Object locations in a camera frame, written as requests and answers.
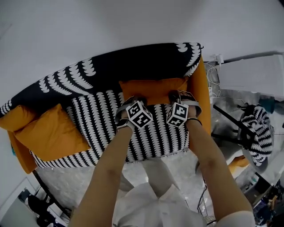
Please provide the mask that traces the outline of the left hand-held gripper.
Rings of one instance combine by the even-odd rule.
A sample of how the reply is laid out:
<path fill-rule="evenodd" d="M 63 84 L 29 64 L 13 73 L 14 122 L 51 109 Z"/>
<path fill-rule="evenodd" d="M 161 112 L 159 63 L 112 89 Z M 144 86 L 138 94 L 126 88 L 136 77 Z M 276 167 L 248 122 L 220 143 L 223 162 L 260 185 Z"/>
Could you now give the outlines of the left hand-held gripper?
<path fill-rule="evenodd" d="M 147 99 L 145 97 L 132 96 L 128 98 L 117 109 L 115 122 L 122 119 L 122 112 L 126 111 L 127 119 L 134 126 L 141 129 L 153 121 L 152 113 L 146 108 Z"/>

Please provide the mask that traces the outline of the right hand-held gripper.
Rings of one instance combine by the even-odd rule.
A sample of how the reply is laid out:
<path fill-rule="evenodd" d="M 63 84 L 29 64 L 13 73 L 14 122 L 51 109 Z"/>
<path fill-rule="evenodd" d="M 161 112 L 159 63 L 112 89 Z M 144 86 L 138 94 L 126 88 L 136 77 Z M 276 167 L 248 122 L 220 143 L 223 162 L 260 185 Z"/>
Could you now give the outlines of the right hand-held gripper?
<path fill-rule="evenodd" d="M 182 127 L 185 124 L 185 122 L 190 118 L 188 116 L 188 109 L 190 106 L 195 108 L 197 117 L 202 112 L 199 102 L 188 91 L 170 91 L 169 101 L 171 108 L 167 114 L 166 122 L 171 126 Z"/>

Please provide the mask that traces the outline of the person's left forearm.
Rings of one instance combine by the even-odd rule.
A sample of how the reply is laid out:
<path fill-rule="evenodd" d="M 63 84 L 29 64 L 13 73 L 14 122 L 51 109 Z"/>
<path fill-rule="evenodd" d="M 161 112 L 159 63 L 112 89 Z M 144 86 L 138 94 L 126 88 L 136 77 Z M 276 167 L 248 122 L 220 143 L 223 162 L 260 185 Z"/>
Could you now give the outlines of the person's left forearm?
<path fill-rule="evenodd" d="M 99 159 L 90 184 L 68 227 L 111 227 L 121 173 L 133 132 L 128 126 L 117 131 Z"/>

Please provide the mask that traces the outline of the person's right forearm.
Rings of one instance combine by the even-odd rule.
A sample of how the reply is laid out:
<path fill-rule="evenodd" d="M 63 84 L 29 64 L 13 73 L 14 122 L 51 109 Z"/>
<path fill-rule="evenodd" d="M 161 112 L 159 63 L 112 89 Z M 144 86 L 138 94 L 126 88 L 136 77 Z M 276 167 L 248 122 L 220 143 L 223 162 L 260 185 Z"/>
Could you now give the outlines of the person's right forearm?
<path fill-rule="evenodd" d="M 238 212 L 252 212 L 252 207 L 235 182 L 225 157 L 198 120 L 186 122 L 190 145 L 197 156 L 207 185 L 216 219 Z"/>

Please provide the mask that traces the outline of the orange sofa with striped cover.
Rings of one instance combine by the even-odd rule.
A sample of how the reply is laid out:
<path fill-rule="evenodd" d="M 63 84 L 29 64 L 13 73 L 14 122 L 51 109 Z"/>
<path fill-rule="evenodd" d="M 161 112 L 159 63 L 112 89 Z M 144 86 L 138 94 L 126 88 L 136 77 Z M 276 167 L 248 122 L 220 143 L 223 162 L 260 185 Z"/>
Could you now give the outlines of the orange sofa with striped cover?
<path fill-rule="evenodd" d="M 126 162 L 163 157 L 189 146 L 189 102 L 171 99 L 192 87 L 209 107 L 199 43 L 161 43 L 94 56 L 58 70 L 0 107 L 0 127 L 26 173 L 95 166 L 127 109 L 133 135 Z"/>

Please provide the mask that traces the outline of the black-and-white patterned cloth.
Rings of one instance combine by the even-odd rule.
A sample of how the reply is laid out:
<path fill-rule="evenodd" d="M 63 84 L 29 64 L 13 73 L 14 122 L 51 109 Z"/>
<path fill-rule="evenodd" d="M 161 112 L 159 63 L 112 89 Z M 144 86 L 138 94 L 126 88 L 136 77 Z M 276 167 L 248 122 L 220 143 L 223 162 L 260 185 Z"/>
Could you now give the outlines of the black-and-white patterned cloth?
<path fill-rule="evenodd" d="M 253 163 L 260 167 L 273 152 L 273 127 L 267 111 L 261 105 L 242 106 L 240 109 L 244 112 L 241 117 L 241 123 L 249 129 L 253 136 L 247 136 L 252 139 L 252 144 L 247 148 Z"/>

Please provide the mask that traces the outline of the person's right hand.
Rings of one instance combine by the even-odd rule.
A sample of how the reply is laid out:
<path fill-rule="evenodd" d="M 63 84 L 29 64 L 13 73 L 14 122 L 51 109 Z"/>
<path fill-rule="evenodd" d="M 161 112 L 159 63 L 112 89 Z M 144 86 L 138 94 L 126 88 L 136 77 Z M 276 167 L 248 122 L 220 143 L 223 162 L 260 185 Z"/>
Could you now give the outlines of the person's right hand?
<path fill-rule="evenodd" d="M 187 119 L 190 119 L 190 118 L 195 118 L 195 119 L 197 119 L 196 106 L 189 106 L 189 107 L 188 107 Z"/>

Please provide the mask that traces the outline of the black metal chair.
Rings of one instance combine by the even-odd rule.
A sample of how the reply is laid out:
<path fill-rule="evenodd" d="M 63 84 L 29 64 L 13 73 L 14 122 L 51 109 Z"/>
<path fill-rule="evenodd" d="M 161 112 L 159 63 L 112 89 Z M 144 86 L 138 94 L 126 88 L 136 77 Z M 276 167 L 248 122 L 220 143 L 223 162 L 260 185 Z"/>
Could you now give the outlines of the black metal chair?
<path fill-rule="evenodd" d="M 238 144 L 238 145 L 242 146 L 243 149 L 246 149 L 246 150 L 251 148 L 251 146 L 254 142 L 254 138 L 256 136 L 256 133 L 252 132 L 247 126 L 245 126 L 244 123 L 241 122 L 241 120 L 237 120 L 237 119 L 233 118 L 231 115 L 226 113 L 224 110 L 222 110 L 221 108 L 219 108 L 215 104 L 213 105 L 213 108 L 216 111 L 218 111 L 221 115 L 223 115 L 224 117 L 229 119 L 233 124 L 235 124 L 238 127 L 238 130 L 236 130 L 236 129 L 233 130 L 234 133 L 237 133 L 236 138 L 231 138 L 229 136 L 219 135 L 219 134 L 216 134 L 216 133 L 211 133 L 211 136 L 214 137 L 214 138 L 217 138 L 217 139 L 221 139 L 221 140 L 228 141 L 228 142 L 231 142 L 231 143 L 234 143 L 234 144 Z"/>

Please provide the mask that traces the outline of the person's light trousers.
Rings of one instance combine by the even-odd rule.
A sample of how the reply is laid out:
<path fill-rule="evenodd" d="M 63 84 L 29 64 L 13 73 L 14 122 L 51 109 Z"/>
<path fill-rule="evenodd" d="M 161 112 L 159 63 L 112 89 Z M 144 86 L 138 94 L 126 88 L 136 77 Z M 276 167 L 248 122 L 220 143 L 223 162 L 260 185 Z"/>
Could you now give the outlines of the person's light trousers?
<path fill-rule="evenodd" d="M 118 200 L 174 200 L 180 197 L 180 191 L 167 165 L 160 158 L 151 158 L 142 162 L 148 183 L 134 187 L 122 174 Z"/>

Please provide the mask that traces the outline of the grey white cushion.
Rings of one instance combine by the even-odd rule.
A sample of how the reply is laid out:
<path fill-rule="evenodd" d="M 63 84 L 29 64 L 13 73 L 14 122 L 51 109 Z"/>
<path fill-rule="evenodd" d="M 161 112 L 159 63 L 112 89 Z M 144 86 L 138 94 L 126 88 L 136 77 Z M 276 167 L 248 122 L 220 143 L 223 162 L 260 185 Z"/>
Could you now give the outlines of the grey white cushion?
<path fill-rule="evenodd" d="M 221 147 L 221 151 L 229 165 L 236 157 L 243 156 L 242 148 L 240 146 L 234 147 Z"/>

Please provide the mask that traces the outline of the orange fabric bundle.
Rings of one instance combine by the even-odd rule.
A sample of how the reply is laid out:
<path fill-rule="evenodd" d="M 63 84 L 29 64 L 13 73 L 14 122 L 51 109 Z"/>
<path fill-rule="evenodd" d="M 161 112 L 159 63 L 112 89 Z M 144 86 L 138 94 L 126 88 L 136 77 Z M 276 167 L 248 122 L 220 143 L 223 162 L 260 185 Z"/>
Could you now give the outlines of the orange fabric bundle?
<path fill-rule="evenodd" d="M 249 160 L 244 155 L 235 157 L 228 165 L 230 172 L 233 174 L 237 167 L 244 168 L 250 164 Z"/>

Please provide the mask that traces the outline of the white appliance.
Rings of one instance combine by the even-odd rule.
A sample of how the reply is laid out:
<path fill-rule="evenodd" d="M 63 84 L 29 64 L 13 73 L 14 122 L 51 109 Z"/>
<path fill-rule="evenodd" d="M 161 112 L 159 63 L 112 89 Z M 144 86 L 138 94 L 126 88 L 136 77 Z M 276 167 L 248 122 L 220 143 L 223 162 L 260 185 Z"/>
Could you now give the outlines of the white appliance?
<path fill-rule="evenodd" d="M 217 67 L 222 90 L 284 97 L 284 54 L 223 63 Z"/>

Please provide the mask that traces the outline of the person's white shirt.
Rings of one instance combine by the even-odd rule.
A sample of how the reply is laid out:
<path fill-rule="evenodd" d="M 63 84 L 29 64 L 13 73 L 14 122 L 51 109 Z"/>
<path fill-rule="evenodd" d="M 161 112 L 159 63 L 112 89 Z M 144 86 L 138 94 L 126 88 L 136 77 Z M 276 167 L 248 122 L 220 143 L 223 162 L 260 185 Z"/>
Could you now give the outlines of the person's white shirt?
<path fill-rule="evenodd" d="M 118 199 L 112 218 L 114 227 L 206 227 L 204 217 L 186 204 L 174 186 L 160 198 L 143 183 Z"/>

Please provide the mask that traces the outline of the black backpack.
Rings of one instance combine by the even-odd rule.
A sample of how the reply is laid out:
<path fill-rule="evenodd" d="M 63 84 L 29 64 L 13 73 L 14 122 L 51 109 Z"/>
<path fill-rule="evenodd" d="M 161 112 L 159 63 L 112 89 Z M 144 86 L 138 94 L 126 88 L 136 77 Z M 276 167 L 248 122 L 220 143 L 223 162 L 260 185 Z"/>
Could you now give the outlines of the black backpack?
<path fill-rule="evenodd" d="M 40 200 L 34 195 L 29 195 L 28 206 L 38 215 L 36 222 L 39 227 L 48 227 L 50 224 L 55 223 L 55 217 L 47 211 L 50 205 L 45 200 Z"/>

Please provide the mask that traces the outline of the white wall plug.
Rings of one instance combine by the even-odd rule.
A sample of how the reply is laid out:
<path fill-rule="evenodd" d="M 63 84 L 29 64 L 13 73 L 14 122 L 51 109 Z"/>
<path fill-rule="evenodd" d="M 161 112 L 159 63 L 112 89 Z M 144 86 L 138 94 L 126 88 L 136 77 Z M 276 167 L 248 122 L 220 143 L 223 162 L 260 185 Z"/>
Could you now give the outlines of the white wall plug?
<path fill-rule="evenodd" d="M 212 57 L 212 62 L 217 62 L 218 65 L 221 65 L 224 63 L 224 57 L 222 54 L 214 54 L 211 55 Z"/>

